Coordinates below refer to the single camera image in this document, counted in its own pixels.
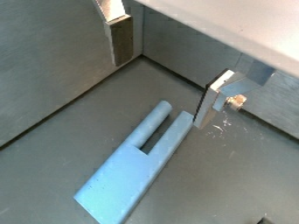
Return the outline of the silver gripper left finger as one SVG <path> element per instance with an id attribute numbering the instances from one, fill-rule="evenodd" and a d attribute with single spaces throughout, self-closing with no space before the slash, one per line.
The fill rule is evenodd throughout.
<path id="1" fill-rule="evenodd" d="M 133 18 L 126 14 L 121 0 L 92 1 L 102 20 L 112 63 L 118 67 L 133 56 Z"/>

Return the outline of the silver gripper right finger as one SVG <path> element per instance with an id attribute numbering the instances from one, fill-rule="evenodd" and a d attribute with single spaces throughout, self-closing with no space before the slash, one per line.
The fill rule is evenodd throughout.
<path id="1" fill-rule="evenodd" d="M 201 129 L 225 106 L 239 110 L 247 101 L 244 93 L 261 88 L 275 71 L 271 66 L 256 59 L 245 73 L 224 69 L 205 85 L 192 118 L 193 126 Z"/>

